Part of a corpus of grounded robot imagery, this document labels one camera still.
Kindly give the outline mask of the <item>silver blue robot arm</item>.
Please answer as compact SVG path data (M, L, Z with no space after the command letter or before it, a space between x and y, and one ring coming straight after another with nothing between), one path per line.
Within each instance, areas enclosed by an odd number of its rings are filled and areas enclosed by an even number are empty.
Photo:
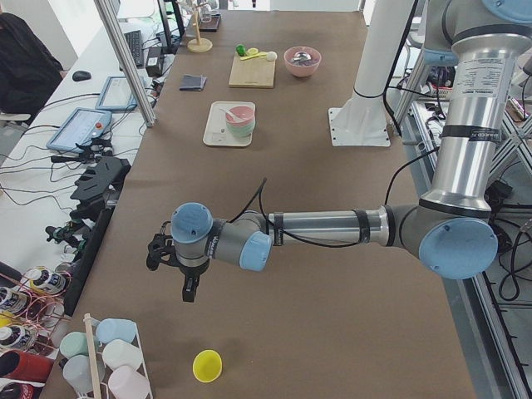
M186 203L149 243L147 267L178 268L186 302L195 299L211 260L259 271L272 247L291 241L325 248L370 242L398 247L448 279L486 270L498 244L485 190L515 63L530 45L528 1L430 1L424 60L452 65L456 74L431 188L416 204L272 214L243 209L224 220L202 204Z

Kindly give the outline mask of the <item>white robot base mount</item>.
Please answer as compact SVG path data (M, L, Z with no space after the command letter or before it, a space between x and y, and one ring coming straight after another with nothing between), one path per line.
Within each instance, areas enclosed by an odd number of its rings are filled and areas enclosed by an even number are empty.
M393 61L387 44L391 1L377 1L353 84L352 97L331 108L329 126L335 146L388 146L382 93Z

